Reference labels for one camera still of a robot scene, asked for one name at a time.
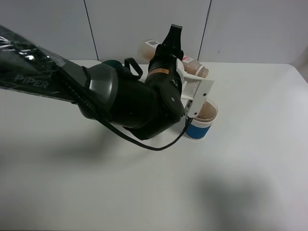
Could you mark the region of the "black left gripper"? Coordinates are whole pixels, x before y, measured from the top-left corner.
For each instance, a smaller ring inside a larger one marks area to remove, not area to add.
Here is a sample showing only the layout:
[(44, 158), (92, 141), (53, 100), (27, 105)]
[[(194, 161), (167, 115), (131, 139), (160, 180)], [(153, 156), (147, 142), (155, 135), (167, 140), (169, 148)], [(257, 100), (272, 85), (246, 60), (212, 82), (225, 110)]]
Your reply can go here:
[(149, 62), (148, 75), (145, 83), (149, 84), (154, 75), (166, 74), (168, 77), (175, 77), (180, 84), (184, 83), (182, 77), (177, 73), (177, 60), (182, 60), (183, 50), (181, 49), (182, 26), (172, 24), (162, 44), (158, 44), (153, 58)]

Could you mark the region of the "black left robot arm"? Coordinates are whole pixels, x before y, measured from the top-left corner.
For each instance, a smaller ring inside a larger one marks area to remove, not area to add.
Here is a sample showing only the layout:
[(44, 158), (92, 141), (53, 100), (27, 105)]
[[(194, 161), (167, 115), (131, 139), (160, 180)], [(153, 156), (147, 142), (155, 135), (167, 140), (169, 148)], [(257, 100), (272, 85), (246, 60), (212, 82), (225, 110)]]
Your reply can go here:
[(0, 86), (76, 104), (82, 114), (117, 124), (139, 140), (155, 137), (184, 115), (176, 62), (183, 57), (181, 26), (172, 25), (150, 60), (148, 75), (133, 58), (84, 67), (19, 34), (0, 28)]

